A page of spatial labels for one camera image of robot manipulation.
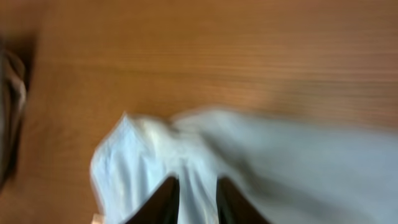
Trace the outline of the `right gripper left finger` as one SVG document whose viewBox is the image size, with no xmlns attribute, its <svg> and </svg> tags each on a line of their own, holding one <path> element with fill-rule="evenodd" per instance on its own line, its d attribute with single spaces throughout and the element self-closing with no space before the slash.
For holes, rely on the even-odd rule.
<svg viewBox="0 0 398 224">
<path fill-rule="evenodd" d="M 168 177 L 149 200 L 125 224 L 177 224 L 180 186 Z"/>
</svg>

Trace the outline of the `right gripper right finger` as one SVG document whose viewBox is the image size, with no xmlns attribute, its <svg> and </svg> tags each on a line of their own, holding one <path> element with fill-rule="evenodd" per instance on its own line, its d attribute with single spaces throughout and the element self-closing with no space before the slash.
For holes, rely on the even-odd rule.
<svg viewBox="0 0 398 224">
<path fill-rule="evenodd" d="M 219 224 L 271 224 L 227 177 L 217 180 L 216 204 Z"/>
</svg>

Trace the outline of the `light blue t-shirt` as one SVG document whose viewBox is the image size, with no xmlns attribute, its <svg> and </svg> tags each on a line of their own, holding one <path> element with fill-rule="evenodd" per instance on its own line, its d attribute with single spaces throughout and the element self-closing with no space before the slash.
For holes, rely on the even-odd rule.
<svg viewBox="0 0 398 224">
<path fill-rule="evenodd" d="M 134 215 L 168 177 L 179 223 L 216 223 L 230 178 L 273 223 L 396 223 L 397 133 L 317 126 L 231 110 L 167 123 L 124 115 L 91 160 L 106 223 Z"/>
</svg>

